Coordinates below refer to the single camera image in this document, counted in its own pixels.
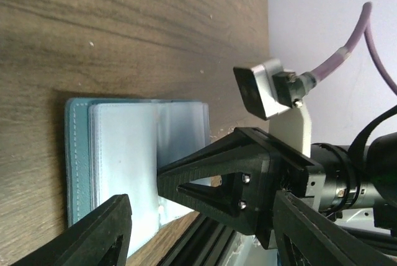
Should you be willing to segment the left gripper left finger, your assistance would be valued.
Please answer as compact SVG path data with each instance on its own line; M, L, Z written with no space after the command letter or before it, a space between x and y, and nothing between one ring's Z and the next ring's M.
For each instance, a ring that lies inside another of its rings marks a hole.
M14 265L125 265L131 231L129 197L114 195Z

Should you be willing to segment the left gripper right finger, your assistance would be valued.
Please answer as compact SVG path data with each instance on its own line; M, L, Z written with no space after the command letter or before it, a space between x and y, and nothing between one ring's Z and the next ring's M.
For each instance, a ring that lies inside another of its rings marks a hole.
M273 224L282 265L396 265L288 192L276 193Z

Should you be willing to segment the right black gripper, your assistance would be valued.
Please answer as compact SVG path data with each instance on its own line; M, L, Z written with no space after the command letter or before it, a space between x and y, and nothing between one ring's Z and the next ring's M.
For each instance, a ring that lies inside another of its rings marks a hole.
M273 205L285 190L319 210L325 171L310 155L258 128L237 127L220 140L163 167L160 196L275 249Z

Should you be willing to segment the blue leather card holder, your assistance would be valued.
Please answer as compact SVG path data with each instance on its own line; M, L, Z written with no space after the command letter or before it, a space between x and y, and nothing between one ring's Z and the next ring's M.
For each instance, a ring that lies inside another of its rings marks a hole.
M128 254L190 208L158 195L156 174L210 143L206 103L194 100L72 98L65 107L68 223L128 195Z

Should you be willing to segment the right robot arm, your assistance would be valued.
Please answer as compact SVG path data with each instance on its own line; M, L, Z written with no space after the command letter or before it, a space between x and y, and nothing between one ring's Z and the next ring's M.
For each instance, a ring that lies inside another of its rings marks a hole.
M298 150L259 128L232 133L157 175L160 196L276 245L283 265L394 265L396 134Z

